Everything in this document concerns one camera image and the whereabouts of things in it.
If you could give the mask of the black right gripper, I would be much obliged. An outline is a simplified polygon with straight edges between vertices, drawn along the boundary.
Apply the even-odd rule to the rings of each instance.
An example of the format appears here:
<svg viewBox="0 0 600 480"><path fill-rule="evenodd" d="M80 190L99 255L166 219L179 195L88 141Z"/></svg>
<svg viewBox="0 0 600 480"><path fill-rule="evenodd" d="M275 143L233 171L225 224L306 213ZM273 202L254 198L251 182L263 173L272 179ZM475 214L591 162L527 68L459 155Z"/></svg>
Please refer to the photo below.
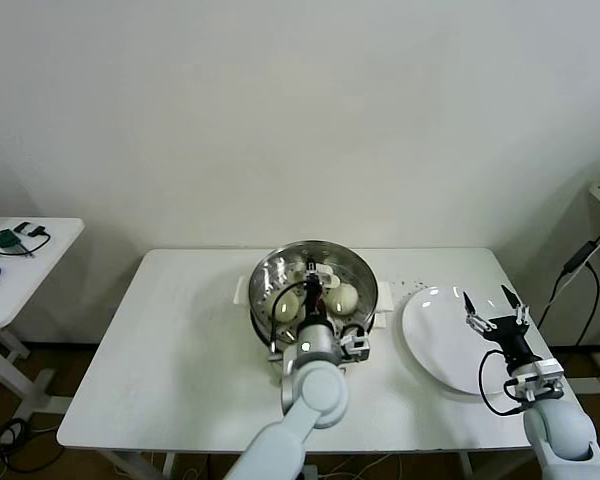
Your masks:
<svg viewBox="0 0 600 480"><path fill-rule="evenodd" d="M463 292L465 321L474 331L484 334L485 340L500 346L507 370L517 370L538 360L525 339L529 330L529 306L523 304L518 295L506 285L502 285L501 289L514 310L515 317L497 317L491 322L484 320L476 313L469 295Z"/></svg>

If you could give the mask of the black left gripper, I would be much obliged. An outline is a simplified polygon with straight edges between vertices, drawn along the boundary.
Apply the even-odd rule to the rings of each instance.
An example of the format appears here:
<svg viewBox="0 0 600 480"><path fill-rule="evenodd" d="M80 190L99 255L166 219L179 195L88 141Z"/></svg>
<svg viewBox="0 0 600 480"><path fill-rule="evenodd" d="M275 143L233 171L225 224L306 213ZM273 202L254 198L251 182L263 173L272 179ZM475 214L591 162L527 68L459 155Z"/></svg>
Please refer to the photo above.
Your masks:
<svg viewBox="0 0 600 480"><path fill-rule="evenodd" d="M318 263L312 258L306 261L305 272L305 300L303 324L324 325L326 322L326 307L322 300L322 286Z"/></svg>

